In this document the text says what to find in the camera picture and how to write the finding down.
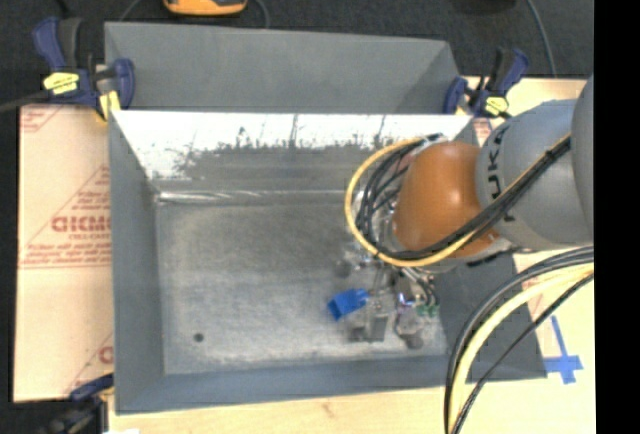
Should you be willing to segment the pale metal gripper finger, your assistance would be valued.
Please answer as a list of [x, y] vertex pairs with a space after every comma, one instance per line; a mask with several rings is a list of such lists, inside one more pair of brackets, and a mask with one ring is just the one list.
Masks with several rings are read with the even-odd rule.
[[368, 341], [368, 320], [356, 316], [347, 320], [347, 339], [350, 343]]
[[375, 312], [368, 317], [368, 341], [383, 342], [386, 336], [389, 314]]

